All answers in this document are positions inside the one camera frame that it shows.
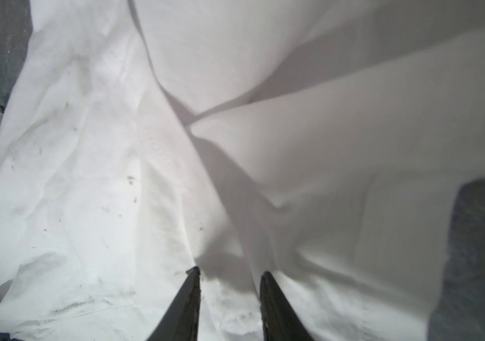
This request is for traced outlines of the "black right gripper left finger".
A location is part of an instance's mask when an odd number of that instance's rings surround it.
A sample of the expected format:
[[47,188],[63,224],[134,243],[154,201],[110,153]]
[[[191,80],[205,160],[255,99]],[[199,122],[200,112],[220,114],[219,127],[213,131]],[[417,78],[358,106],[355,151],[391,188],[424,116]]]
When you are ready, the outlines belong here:
[[201,307],[201,271],[194,267],[186,272],[176,294],[148,341],[197,341]]

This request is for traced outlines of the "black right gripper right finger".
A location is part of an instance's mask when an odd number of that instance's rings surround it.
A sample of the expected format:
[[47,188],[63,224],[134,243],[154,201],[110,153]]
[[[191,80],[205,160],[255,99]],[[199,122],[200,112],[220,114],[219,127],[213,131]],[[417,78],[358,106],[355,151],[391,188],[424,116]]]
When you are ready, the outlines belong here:
[[313,341],[271,272],[263,273],[259,290],[265,341]]

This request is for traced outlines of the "white tank top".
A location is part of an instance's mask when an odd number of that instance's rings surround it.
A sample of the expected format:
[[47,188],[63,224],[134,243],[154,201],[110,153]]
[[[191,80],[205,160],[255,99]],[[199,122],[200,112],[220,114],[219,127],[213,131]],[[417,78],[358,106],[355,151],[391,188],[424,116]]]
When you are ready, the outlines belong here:
[[485,1],[31,1],[0,113],[0,338],[425,340],[485,178]]

